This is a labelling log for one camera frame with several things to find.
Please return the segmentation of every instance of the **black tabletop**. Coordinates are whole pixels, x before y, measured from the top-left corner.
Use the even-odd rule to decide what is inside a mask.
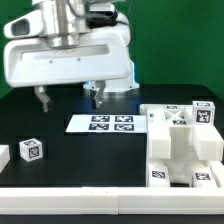
[[[53,110],[48,113],[43,112],[32,88],[14,89],[0,100],[0,144],[10,146],[11,157],[0,175],[0,187],[144,186],[146,136],[66,134],[74,114],[138,115],[140,104],[190,105],[195,100],[213,101],[216,106],[215,126],[224,137],[224,102],[204,86],[144,85],[138,95],[104,100],[99,109],[92,108],[92,98],[84,95],[80,85],[52,86],[48,88],[48,94],[54,103]],[[27,163],[20,158],[18,143],[29,138],[42,141],[43,159]],[[114,169],[108,177],[111,167]],[[4,224],[200,224],[223,223],[224,216],[0,216],[0,221]]]

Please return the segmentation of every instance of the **cable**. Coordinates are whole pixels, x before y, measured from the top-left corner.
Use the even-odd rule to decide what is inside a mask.
[[[132,7],[133,7],[133,3],[134,3],[134,0],[130,0],[130,1],[131,1],[131,8],[130,8],[130,10],[129,10],[129,16],[131,15]],[[70,0],[66,0],[66,2],[67,2],[67,4],[68,4],[68,6],[69,6],[71,12],[72,12],[76,17],[78,17],[78,18],[80,18],[80,19],[94,19],[94,18],[95,18],[95,19],[103,19],[103,20],[107,20],[107,21],[108,21],[107,25],[110,25],[110,26],[115,26],[115,25],[117,25],[117,24],[123,24],[123,25],[128,26],[129,29],[130,29],[130,34],[131,34],[131,35],[130,35],[131,38],[130,38],[130,42],[128,43],[128,46],[132,43],[132,35],[133,35],[133,32],[132,32],[132,29],[131,29],[131,27],[130,27],[130,25],[129,25],[128,23],[123,22],[123,21],[116,21],[116,20],[114,20],[114,21],[111,23],[111,17],[110,17],[110,16],[106,16],[106,15],[103,15],[103,14],[100,14],[100,13],[91,13],[91,14],[80,15],[80,14],[78,14],[78,13],[75,11],[75,9],[72,7]]]
[[[133,6],[135,3],[135,0],[129,0],[131,2],[130,8],[129,8],[129,12],[128,12],[128,19],[131,17],[132,11],[133,11]]]

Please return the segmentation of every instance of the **white paper sheet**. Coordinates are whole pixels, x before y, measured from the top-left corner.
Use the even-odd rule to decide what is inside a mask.
[[[146,133],[147,132],[146,116],[73,115],[66,132]]]

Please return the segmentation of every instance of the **cube with marker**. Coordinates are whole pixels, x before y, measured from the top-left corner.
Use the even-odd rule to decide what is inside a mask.
[[[27,162],[43,157],[42,143],[35,138],[19,143],[20,156]]]
[[[196,125],[213,125],[215,105],[208,101],[193,101],[193,123]]]

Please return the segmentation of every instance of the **green background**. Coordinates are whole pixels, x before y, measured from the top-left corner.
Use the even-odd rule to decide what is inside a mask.
[[[116,3],[127,14],[129,3]],[[28,13],[31,0],[0,1],[0,94],[4,82],[2,29]],[[199,84],[224,99],[224,0],[135,0],[131,58],[141,84]]]

